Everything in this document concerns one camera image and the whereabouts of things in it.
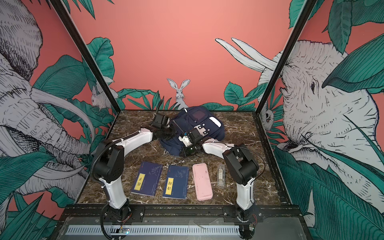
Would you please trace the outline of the navy blue student backpack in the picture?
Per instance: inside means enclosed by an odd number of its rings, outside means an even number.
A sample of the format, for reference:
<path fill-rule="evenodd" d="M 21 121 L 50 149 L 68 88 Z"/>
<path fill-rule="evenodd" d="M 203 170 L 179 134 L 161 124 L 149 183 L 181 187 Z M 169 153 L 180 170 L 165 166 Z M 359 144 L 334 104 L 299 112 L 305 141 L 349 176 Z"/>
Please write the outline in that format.
<path fill-rule="evenodd" d="M 197 106 L 183 109 L 170 120 L 176 134 L 169 140 L 160 139 L 160 144 L 173 156 L 193 155 L 201 140 L 225 138 L 224 124 L 206 108 Z"/>

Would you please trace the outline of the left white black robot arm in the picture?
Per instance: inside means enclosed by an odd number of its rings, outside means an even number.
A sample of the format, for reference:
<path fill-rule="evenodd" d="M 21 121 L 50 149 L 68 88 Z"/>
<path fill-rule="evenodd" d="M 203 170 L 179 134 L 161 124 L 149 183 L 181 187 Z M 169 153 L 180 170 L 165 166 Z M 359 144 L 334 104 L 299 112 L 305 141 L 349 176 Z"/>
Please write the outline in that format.
<path fill-rule="evenodd" d="M 177 132 L 170 121 L 169 117 L 155 113 L 152 121 L 138 131 L 116 140 L 102 141 L 98 145 L 90 177 L 101 185 L 106 194 L 107 203 L 102 210 L 102 217 L 110 214 L 118 222 L 130 218 L 132 211 L 122 185 L 125 157 L 131 151 L 154 140 L 169 140 L 174 137 Z"/>

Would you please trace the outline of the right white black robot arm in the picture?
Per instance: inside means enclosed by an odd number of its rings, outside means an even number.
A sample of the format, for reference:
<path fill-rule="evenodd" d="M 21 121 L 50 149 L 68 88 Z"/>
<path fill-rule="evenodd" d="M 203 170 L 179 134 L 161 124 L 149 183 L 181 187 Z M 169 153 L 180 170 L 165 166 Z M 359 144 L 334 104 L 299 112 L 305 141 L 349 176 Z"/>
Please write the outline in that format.
<path fill-rule="evenodd" d="M 196 128 L 181 134 L 179 140 L 184 144 L 180 153 L 183 157 L 195 152 L 204 152 L 224 159 L 230 176 L 237 184 L 237 218 L 243 223 L 250 222 L 254 225 L 263 221 L 263 214 L 254 199 L 254 182 L 257 179 L 259 164 L 245 145 L 223 143 L 204 136 L 200 129 Z"/>

